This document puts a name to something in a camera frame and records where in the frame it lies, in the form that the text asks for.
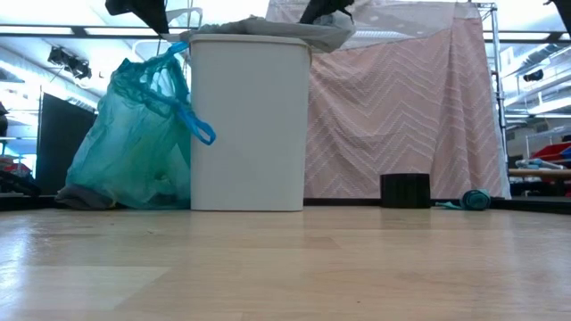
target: laminate floor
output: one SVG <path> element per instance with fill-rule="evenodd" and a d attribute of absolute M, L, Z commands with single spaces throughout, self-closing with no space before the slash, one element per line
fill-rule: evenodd
<path fill-rule="evenodd" d="M 0 213 L 0 320 L 571 320 L 571 216 Z"/>

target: black cloth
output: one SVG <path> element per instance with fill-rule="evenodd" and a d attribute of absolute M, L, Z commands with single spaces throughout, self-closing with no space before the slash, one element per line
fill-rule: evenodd
<path fill-rule="evenodd" d="M 0 102 L 0 116 L 7 115 L 7 114 L 9 114 L 9 113 L 10 113 L 10 112 L 8 112 L 8 111 L 6 110 L 6 108 L 4 107 L 4 105 L 2 104 L 2 102 Z"/>
<path fill-rule="evenodd" d="M 313 24 L 313 21 L 322 15 L 336 11 L 343 12 L 351 17 L 351 14 L 345 8 L 354 3 L 355 0 L 311 0 L 303 12 L 300 23 Z"/>
<path fill-rule="evenodd" d="M 6 136 L 8 136 L 8 119 L 2 115 L 0 116 L 0 137 Z"/>
<path fill-rule="evenodd" d="M 571 33 L 571 0 L 553 0 L 553 3 L 559 10 L 567 32 Z"/>
<path fill-rule="evenodd" d="M 134 13 L 159 35 L 169 33 L 164 0 L 107 0 L 105 7 L 110 15 Z"/>

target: ceiling light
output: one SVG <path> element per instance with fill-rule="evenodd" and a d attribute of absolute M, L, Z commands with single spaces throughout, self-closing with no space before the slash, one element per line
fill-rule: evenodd
<path fill-rule="evenodd" d="M 543 118 L 543 119 L 571 119 L 571 114 L 567 115 L 567 114 L 540 114 L 540 115 L 535 115 L 536 118 Z"/>
<path fill-rule="evenodd" d="M 528 112 L 530 114 L 539 114 L 548 111 L 555 111 L 559 108 L 565 108 L 569 105 L 571 105 L 571 98 L 563 98 L 551 102 L 542 103 L 539 106 L 533 107 Z"/>
<path fill-rule="evenodd" d="M 52 83 L 50 83 L 47 79 L 44 79 L 40 76 L 38 76 L 38 74 L 28 71 L 28 70 L 24 70 L 22 68 L 16 67 L 16 66 L 12 66 L 10 63 L 7 62 L 2 62 L 0 61 L 0 68 L 7 70 L 8 72 L 11 72 L 12 74 L 14 74 L 16 77 L 24 80 L 27 84 L 36 84 L 39 86 L 42 86 L 42 89 L 44 91 L 46 91 L 48 94 L 54 95 L 60 99 L 68 99 L 68 98 L 73 98 L 76 100 L 79 100 L 87 105 L 89 105 L 90 107 L 93 108 L 97 108 L 97 103 L 91 101 L 90 99 L 87 99 L 81 95 L 72 93 L 68 90 L 66 90 L 65 88 L 61 88 L 60 86 L 56 86 Z"/>
<path fill-rule="evenodd" d="M 37 140 L 37 137 L 2 137 L 2 140 Z"/>
<path fill-rule="evenodd" d="M 47 60 L 64 70 L 70 72 L 74 78 L 91 78 L 91 68 L 88 61 L 81 61 L 78 57 L 66 53 L 63 48 L 52 47 Z"/>
<path fill-rule="evenodd" d="M 69 27 L 0 26 L 0 34 L 73 35 Z"/>
<path fill-rule="evenodd" d="M 183 33 L 185 31 L 188 31 L 189 28 L 171 28 L 169 29 L 169 32 L 173 35 L 177 35 L 179 33 Z"/>
<path fill-rule="evenodd" d="M 500 40 L 545 40 L 550 36 L 548 32 L 499 32 Z M 491 31 L 484 32 L 485 40 L 493 40 Z"/>
<path fill-rule="evenodd" d="M 91 36 L 157 36 L 150 28 L 85 28 Z"/>
<path fill-rule="evenodd" d="M 37 115 L 26 112 L 9 113 L 6 115 L 6 118 L 18 121 L 24 125 L 37 126 Z"/>
<path fill-rule="evenodd" d="M 506 115 L 506 118 L 529 118 L 532 115 Z"/>

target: white trash bin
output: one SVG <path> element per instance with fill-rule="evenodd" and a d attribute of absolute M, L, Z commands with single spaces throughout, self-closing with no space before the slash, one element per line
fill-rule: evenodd
<path fill-rule="evenodd" d="M 192 138 L 193 210 L 303 207 L 310 49 L 299 39 L 195 35 L 192 105 L 216 131 Z"/>

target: teal rolled object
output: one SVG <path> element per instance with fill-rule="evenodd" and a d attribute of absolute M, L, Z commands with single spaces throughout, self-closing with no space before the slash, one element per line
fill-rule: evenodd
<path fill-rule="evenodd" d="M 488 210 L 492 205 L 492 197 L 487 190 L 478 189 L 464 193 L 460 199 L 460 206 L 451 202 L 436 203 L 436 206 L 442 206 L 448 210 Z"/>

